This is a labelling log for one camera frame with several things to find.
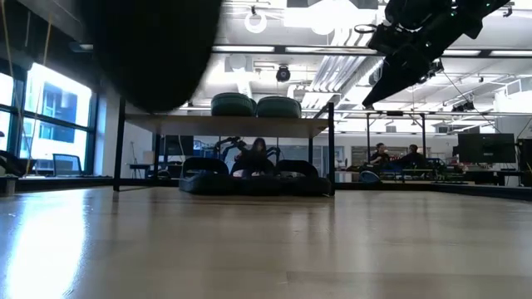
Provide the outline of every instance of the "blurry black object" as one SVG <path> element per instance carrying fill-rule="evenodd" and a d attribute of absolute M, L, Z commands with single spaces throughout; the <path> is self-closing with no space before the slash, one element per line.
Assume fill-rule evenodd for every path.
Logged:
<path fill-rule="evenodd" d="M 221 0 L 80 0 L 101 69 L 121 96 L 147 112 L 173 110 L 207 67 Z"/>
<path fill-rule="evenodd" d="M 280 66 L 275 76 L 278 82 L 287 82 L 290 80 L 290 70 L 288 66 Z"/>
<path fill-rule="evenodd" d="M 381 79 L 362 103 L 370 106 L 417 83 L 441 65 L 435 59 L 462 34 L 477 38 L 482 19 L 509 0 L 391 0 L 390 25 L 378 25 L 368 46 L 385 55 Z"/>
<path fill-rule="evenodd" d="M 5 169 L 5 174 L 12 174 L 21 178 L 26 174 L 26 166 L 27 160 L 22 161 L 14 154 L 10 154 L 5 150 L 0 150 L 0 167 Z"/>

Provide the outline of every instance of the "ceiling light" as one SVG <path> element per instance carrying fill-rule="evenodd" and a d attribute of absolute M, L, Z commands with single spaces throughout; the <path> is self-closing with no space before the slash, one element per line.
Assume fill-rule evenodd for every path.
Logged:
<path fill-rule="evenodd" d="M 259 24 L 257 25 L 251 24 L 251 18 L 254 16 L 260 17 Z M 255 14 L 250 12 L 246 15 L 246 18 L 244 19 L 244 25 L 246 26 L 246 29 L 248 29 L 248 31 L 251 33 L 261 33 L 266 29 L 266 26 L 268 25 L 268 20 L 266 19 L 266 15 L 264 14 L 264 12 L 256 12 Z"/>
<path fill-rule="evenodd" d="M 213 53 L 248 52 L 248 53 L 273 53 L 275 47 L 264 46 L 214 46 Z"/>
<path fill-rule="evenodd" d="M 475 50 L 445 50 L 443 56 L 479 56 L 480 51 Z"/>
<path fill-rule="evenodd" d="M 366 47 L 286 47 L 287 53 L 293 54 L 327 54 L 345 56 L 381 56 L 377 51 Z"/>
<path fill-rule="evenodd" d="M 532 56 L 532 51 L 492 51 L 490 56 Z"/>

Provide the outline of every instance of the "black cable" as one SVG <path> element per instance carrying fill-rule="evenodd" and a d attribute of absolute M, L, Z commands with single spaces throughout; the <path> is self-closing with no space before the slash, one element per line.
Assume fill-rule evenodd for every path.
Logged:
<path fill-rule="evenodd" d="M 458 88 L 458 86 L 456 86 L 455 82 L 453 82 L 453 81 L 450 79 L 450 77 L 447 75 L 447 73 L 445 73 L 445 72 L 443 71 L 443 74 L 447 77 L 447 79 L 449 79 L 449 82 L 450 82 L 450 83 L 456 88 L 456 90 L 457 90 L 458 92 L 460 92 L 460 95 L 464 98 L 464 100 L 468 100 L 468 99 L 466 98 L 466 96 L 462 93 L 462 91 Z M 499 129 L 497 129 L 497 127 L 493 124 L 493 122 L 491 122 L 490 120 L 488 120 L 488 119 L 482 114 L 482 112 L 480 112 L 480 111 L 479 111 L 478 109 L 476 109 L 476 108 L 475 108 L 475 110 L 476 110 L 476 112 L 478 112 L 478 114 L 479 114 L 480 116 L 482 116 L 482 118 L 483 118 L 485 121 L 488 122 L 488 124 L 490 124 L 490 125 L 491 125 L 491 126 L 497 131 L 497 133 L 502 134 L 502 132 L 501 132 Z"/>

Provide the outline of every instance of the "security camera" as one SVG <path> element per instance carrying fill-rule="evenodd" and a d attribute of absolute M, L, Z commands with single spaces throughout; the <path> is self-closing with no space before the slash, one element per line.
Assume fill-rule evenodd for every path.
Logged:
<path fill-rule="evenodd" d="M 288 66 L 280 66 L 279 70 L 277 71 L 276 78 L 278 82 L 286 82 L 290 80 L 290 71 L 288 70 Z"/>

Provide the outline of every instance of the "black seat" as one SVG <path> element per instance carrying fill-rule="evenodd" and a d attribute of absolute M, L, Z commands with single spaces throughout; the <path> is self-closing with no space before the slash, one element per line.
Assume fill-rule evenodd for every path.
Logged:
<path fill-rule="evenodd" d="M 275 176 L 275 166 L 266 157 L 244 156 L 237 160 L 231 169 L 231 175 L 239 170 L 262 172 L 264 175 L 234 178 L 239 194 L 253 196 L 275 196 L 281 194 L 281 181 Z"/>
<path fill-rule="evenodd" d="M 293 178 L 283 178 L 283 192 L 297 196 L 323 196 L 331 193 L 331 182 L 320 178 L 318 171 L 307 161 L 282 160 L 277 163 L 277 172 L 301 174 Z"/>
<path fill-rule="evenodd" d="M 227 195 L 235 191 L 235 182 L 224 162 L 194 157 L 183 163 L 180 190 L 192 194 Z"/>

